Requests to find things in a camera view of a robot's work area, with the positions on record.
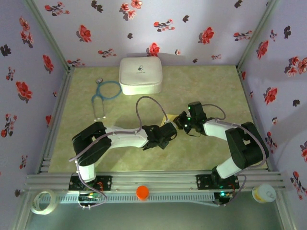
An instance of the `roll of tape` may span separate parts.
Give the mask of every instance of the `roll of tape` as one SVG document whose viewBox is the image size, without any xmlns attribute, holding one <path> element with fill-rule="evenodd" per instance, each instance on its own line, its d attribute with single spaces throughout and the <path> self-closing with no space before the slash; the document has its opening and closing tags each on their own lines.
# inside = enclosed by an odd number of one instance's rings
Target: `roll of tape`
<svg viewBox="0 0 307 230">
<path fill-rule="evenodd" d="M 41 201 L 41 199 L 46 195 L 46 194 L 49 194 L 50 196 L 50 203 L 49 205 L 47 206 L 47 208 L 45 209 L 41 209 L 39 207 L 39 203 Z M 57 201 L 57 196 L 56 194 L 50 190 L 50 189 L 46 189 L 40 193 L 38 193 L 33 202 L 32 202 L 32 205 L 31 205 L 31 211 L 35 214 L 39 214 L 39 215 L 47 215 L 49 213 L 51 213 L 57 206 L 58 206 L 58 201 Z"/>
</svg>

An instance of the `floral wallpaper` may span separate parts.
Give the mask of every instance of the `floral wallpaper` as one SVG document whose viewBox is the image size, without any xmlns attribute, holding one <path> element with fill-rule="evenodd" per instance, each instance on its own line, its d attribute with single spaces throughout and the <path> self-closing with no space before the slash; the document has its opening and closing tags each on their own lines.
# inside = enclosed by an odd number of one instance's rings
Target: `floral wallpaper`
<svg viewBox="0 0 307 230">
<path fill-rule="evenodd" d="M 36 173 L 64 68 L 22 1 L 1 4 L 0 195 L 5 208 L 0 229 L 8 230 L 25 177 Z"/>
<path fill-rule="evenodd" d="M 280 1 L 240 68 L 271 162 L 284 175 L 297 229 L 307 228 L 306 7 L 305 0 Z"/>
<path fill-rule="evenodd" d="M 163 65 L 236 65 L 268 2 L 33 1 L 68 65 L 85 66 L 145 56 L 158 56 Z M 259 57 L 265 49 L 264 42 Z"/>
</svg>

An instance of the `white storage case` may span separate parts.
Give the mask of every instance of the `white storage case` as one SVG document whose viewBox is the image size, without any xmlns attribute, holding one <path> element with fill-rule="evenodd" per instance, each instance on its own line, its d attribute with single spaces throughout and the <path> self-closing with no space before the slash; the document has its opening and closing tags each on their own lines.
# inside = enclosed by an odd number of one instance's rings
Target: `white storage case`
<svg viewBox="0 0 307 230">
<path fill-rule="evenodd" d="M 119 83 L 125 95 L 158 93 L 162 78 L 158 57 L 126 57 L 120 61 Z"/>
</svg>

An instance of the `green tabletop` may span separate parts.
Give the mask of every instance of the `green tabletop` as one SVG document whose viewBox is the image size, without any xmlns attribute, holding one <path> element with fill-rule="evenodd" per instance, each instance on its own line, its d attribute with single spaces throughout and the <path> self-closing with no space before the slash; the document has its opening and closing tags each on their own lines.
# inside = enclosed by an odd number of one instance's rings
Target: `green tabletop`
<svg viewBox="0 0 307 230">
<path fill-rule="evenodd" d="M 118 72 L 119 67 L 75 69 L 56 138 L 50 173 L 76 171 L 75 164 L 68 162 L 69 158 L 75 156 L 71 138 L 94 122 L 91 98 L 97 88 L 95 80 L 101 77 L 104 81 L 118 81 Z M 109 97 L 117 92 L 118 86 L 115 84 L 101 87 L 104 96 Z M 139 127 L 135 103 L 140 96 L 121 94 L 113 100 L 106 100 L 104 125 Z M 187 111 L 188 103 L 200 101 L 222 107 L 227 115 L 226 121 L 252 121 L 235 66 L 164 66 L 162 91 L 149 96 L 159 101 L 167 114 L 180 114 Z M 214 107 L 204 107 L 204 110 L 208 117 L 223 115 Z M 149 99 L 140 101 L 139 112 L 143 125 L 160 125 L 163 120 L 160 108 Z M 159 147 L 146 151 L 134 147 L 110 149 L 96 163 L 96 171 L 211 169 L 229 157 L 226 141 L 208 136 L 190 137 L 179 130 L 177 138 L 164 150 Z"/>
</svg>

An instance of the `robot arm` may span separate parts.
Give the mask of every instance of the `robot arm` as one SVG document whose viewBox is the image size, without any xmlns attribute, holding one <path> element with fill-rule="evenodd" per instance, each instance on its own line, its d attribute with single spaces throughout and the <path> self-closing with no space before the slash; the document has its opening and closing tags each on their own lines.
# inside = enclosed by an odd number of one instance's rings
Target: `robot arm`
<svg viewBox="0 0 307 230">
<path fill-rule="evenodd" d="M 218 184 L 219 180 L 226 179 L 262 161 L 263 153 L 259 143 L 265 151 L 265 157 L 268 158 L 269 151 L 253 123 L 246 122 L 240 126 L 249 131 L 258 140 L 258 143 L 250 134 L 238 128 L 238 125 L 233 126 L 231 123 L 212 117 L 207 118 L 200 102 L 188 104 L 188 109 L 188 114 L 182 112 L 174 119 L 179 129 L 185 130 L 187 134 L 191 129 L 195 129 L 196 132 L 203 135 L 221 138 L 228 142 L 231 157 L 212 169 L 213 183 Z"/>
<path fill-rule="evenodd" d="M 171 122 L 163 126 L 142 126 L 142 129 L 122 129 L 120 127 L 105 127 L 102 122 L 95 122 L 72 138 L 75 153 L 78 155 L 88 147 L 94 139 L 113 133 L 100 139 L 88 151 L 78 157 L 79 172 L 85 182 L 96 178 L 94 163 L 103 154 L 113 148 L 133 146 L 147 150 L 156 146 L 164 149 L 172 137 L 177 135 Z"/>
</svg>

